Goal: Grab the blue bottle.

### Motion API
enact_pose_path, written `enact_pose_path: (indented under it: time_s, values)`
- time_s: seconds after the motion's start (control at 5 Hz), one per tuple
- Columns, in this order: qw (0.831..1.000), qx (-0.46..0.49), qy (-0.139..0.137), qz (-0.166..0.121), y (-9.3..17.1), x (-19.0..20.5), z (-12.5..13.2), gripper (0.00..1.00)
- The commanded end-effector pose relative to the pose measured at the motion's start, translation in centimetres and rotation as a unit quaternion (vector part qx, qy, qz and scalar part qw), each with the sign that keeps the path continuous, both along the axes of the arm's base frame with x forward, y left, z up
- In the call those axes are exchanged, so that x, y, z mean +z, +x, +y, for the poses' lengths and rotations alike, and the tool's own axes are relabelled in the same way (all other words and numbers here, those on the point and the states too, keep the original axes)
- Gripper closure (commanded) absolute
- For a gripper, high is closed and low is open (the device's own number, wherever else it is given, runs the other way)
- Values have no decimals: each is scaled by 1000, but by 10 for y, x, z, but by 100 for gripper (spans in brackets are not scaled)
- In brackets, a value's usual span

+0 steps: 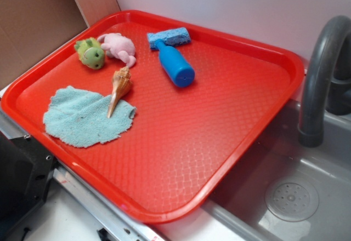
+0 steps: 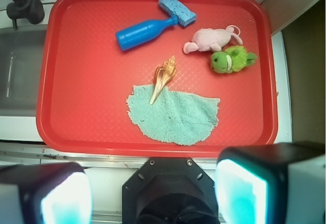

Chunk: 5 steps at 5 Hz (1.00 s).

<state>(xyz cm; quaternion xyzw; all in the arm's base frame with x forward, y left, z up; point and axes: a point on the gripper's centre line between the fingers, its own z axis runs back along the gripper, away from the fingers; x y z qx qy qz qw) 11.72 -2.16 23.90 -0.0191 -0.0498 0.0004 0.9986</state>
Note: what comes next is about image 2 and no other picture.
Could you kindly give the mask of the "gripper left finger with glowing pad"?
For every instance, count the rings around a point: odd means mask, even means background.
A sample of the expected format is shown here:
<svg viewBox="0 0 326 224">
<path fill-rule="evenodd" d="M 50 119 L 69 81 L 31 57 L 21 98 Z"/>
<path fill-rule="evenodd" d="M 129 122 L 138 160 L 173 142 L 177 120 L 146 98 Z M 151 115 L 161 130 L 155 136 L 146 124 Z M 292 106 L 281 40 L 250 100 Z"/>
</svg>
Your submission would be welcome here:
<svg viewBox="0 0 326 224">
<path fill-rule="evenodd" d="M 1 166 L 1 223 L 91 223 L 93 194 L 78 163 Z"/>
</svg>

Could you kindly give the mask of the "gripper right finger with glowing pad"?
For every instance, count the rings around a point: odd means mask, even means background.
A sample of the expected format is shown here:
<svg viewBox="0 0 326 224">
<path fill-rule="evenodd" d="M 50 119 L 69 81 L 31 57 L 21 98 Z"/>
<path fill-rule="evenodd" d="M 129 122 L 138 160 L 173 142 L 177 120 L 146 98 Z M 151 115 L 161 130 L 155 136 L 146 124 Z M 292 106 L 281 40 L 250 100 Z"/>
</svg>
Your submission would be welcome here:
<svg viewBox="0 0 326 224">
<path fill-rule="evenodd" d="M 226 223 L 325 223 L 325 145 L 227 147 L 214 187 Z"/>
</svg>

